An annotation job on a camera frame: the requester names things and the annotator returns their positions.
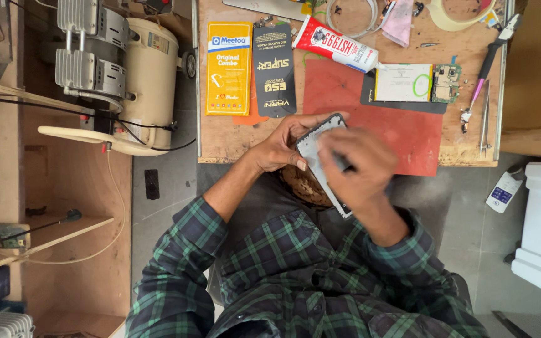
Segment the pink cloth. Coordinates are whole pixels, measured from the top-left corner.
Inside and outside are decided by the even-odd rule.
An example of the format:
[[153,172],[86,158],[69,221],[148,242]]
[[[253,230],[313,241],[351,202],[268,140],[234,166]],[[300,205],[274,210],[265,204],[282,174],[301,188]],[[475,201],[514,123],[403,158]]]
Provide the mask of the pink cloth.
[[382,28],[384,37],[402,47],[408,47],[411,22],[412,0],[397,0]]

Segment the hst999 glue tube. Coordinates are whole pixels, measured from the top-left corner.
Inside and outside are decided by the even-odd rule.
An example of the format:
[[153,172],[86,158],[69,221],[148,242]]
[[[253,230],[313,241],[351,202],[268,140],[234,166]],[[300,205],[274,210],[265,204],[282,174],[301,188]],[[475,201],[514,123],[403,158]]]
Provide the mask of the hst999 glue tube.
[[310,15],[306,16],[292,47],[317,53],[363,73],[373,68],[388,70],[378,61],[377,50],[337,33]]

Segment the green plaid shirt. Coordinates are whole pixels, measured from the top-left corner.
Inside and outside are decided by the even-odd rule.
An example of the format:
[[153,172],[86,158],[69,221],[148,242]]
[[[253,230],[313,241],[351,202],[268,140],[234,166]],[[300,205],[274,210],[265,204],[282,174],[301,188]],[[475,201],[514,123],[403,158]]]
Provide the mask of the green plaid shirt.
[[214,322],[208,269],[227,237],[198,197],[173,216],[137,283],[127,338],[488,337],[417,219],[383,248],[357,220],[334,250],[304,211],[271,219],[220,261],[225,310]]

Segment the tile floor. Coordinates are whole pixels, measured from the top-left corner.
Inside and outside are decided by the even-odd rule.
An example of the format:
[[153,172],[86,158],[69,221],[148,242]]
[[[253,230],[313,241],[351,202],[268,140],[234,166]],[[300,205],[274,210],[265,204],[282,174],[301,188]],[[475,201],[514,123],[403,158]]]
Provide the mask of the tile floor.
[[[178,75],[174,119],[180,129],[173,134],[173,147],[191,141],[196,135],[195,82]],[[496,168],[439,169],[453,179],[454,191],[439,258],[448,270],[465,278],[476,315],[493,338],[513,335],[492,317],[492,310],[505,312],[533,338],[541,338],[541,289],[517,277],[502,262],[521,239],[528,191],[523,186],[504,213],[497,213],[485,204],[502,173],[523,161],[529,158],[502,153]],[[196,165],[197,143],[159,157],[134,157],[133,282],[141,278],[141,269],[151,258],[160,235],[173,224],[172,215],[195,197]],[[147,169],[158,170],[160,199],[146,199],[144,170]]]

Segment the man's left hand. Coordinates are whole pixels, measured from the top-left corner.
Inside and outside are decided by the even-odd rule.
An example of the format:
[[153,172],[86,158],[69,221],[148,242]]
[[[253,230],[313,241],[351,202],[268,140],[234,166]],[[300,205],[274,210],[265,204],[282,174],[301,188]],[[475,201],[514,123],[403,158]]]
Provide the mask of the man's left hand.
[[[295,165],[305,171],[306,160],[295,150],[298,138],[306,134],[312,127],[336,112],[316,115],[290,115],[285,117],[268,138],[248,150],[244,157],[249,158],[260,173],[274,172],[288,164]],[[347,121],[350,114],[339,112]]]

